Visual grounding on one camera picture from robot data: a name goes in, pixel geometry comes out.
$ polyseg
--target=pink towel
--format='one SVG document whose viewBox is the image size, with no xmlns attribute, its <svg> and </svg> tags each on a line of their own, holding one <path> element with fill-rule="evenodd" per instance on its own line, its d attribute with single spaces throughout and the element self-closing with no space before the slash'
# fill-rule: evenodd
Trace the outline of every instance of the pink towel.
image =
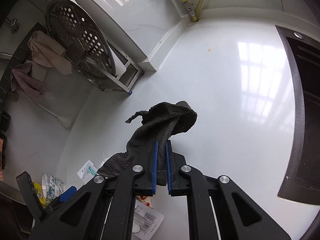
<svg viewBox="0 0 320 240">
<path fill-rule="evenodd" d="M 28 46 L 34 62 L 44 67 L 55 67 L 62 75 L 71 74 L 71 62 L 64 58 L 65 48 L 42 31 L 31 35 Z"/>
<path fill-rule="evenodd" d="M 11 71 L 11 90 L 15 91 L 18 87 L 21 88 L 27 96 L 31 98 L 36 104 L 38 104 L 38 98 L 48 91 L 44 82 L 36 80 L 28 74 L 31 70 L 31 62 L 17 65 Z"/>
</svg>

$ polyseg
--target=white brush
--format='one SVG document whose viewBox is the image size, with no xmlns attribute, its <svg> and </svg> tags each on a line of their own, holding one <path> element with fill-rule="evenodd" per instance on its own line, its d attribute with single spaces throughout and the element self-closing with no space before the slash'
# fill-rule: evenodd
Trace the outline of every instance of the white brush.
<svg viewBox="0 0 320 240">
<path fill-rule="evenodd" d="M 57 115 L 53 112 L 51 112 L 49 109 L 45 108 L 44 106 L 42 106 L 41 104 L 38 104 L 38 106 L 40 106 L 42 109 L 46 110 L 47 112 L 49 112 L 50 114 L 54 115 L 55 117 L 57 117 L 57 119 L 59 120 L 59 122 L 65 127 L 68 128 L 71 125 L 71 119 L 63 117 L 61 115 Z"/>
</svg>

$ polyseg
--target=metal pivot bolt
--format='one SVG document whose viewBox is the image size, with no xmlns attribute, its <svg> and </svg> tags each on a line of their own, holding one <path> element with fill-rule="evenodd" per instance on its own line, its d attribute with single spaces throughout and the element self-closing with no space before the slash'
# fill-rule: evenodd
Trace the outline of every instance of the metal pivot bolt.
<svg viewBox="0 0 320 240">
<path fill-rule="evenodd" d="M 184 171 L 184 172 L 189 172 L 189 171 L 191 171 L 191 167 L 188 166 L 188 165 L 184 165 L 184 166 L 181 167 L 181 170 Z"/>
<path fill-rule="evenodd" d="M 221 183 L 229 183 L 230 179 L 227 176 L 221 176 L 220 181 Z"/>
<path fill-rule="evenodd" d="M 140 172 L 142 171 L 143 167 L 141 165 L 135 165 L 133 166 L 132 170 L 135 172 Z"/>
<path fill-rule="evenodd" d="M 297 32 L 295 32 L 295 33 L 294 33 L 294 36 L 296 36 L 297 38 L 299 38 L 299 39 L 303 40 L 303 36 L 302 36 L 302 34 L 301 34 L 301 33 L 297 33 Z"/>
<path fill-rule="evenodd" d="M 17 23 L 17 19 L 14 18 L 10 21 L 8 18 L 6 18 L 5 20 L 7 21 L 7 23 L 9 23 L 9 27 L 11 28 L 11 33 L 16 34 L 20 29 L 20 23 Z"/>
<path fill-rule="evenodd" d="M 102 176 L 95 176 L 94 177 L 94 179 L 93 179 L 93 181 L 95 182 L 95 183 L 101 183 L 101 182 L 103 182 L 103 180 L 104 180 L 104 178 L 102 177 Z"/>
</svg>

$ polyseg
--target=paper label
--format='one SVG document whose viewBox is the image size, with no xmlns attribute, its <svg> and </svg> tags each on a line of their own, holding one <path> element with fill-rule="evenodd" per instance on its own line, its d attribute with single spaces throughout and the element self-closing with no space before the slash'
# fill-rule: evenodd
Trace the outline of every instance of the paper label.
<svg viewBox="0 0 320 240">
<path fill-rule="evenodd" d="M 136 197 L 141 203 L 145 204 L 146 206 L 152 208 L 152 203 L 151 203 L 151 197 L 147 196 L 137 196 Z"/>
<path fill-rule="evenodd" d="M 140 227 L 140 231 L 134 234 L 142 240 L 149 240 L 159 228 L 164 215 L 138 200 L 136 200 L 134 212 L 134 222 Z"/>
<path fill-rule="evenodd" d="M 88 160 L 77 174 L 79 178 L 86 184 L 97 174 L 97 171 L 98 169 L 93 166 L 93 163 L 90 160 Z"/>
</svg>

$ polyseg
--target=white countertop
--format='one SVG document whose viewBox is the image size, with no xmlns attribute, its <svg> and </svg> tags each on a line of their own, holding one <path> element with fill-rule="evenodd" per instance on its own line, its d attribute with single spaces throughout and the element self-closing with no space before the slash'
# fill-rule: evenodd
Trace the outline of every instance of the white countertop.
<svg viewBox="0 0 320 240">
<path fill-rule="evenodd" d="M 228 175 L 292 238 L 298 240 L 318 206 L 280 199 L 277 193 L 291 154 L 294 96 L 291 72 L 272 22 L 201 19 L 180 37 L 157 73 L 146 73 L 127 96 L 94 89 L 66 143 L 57 177 L 81 187 L 77 172 L 124 152 L 141 125 L 132 114 L 167 101 L 185 100 L 198 119 L 171 137 L 173 151 L 204 175 Z M 188 239 L 185 197 L 158 187 L 155 210 L 165 215 L 153 236 Z"/>
</svg>

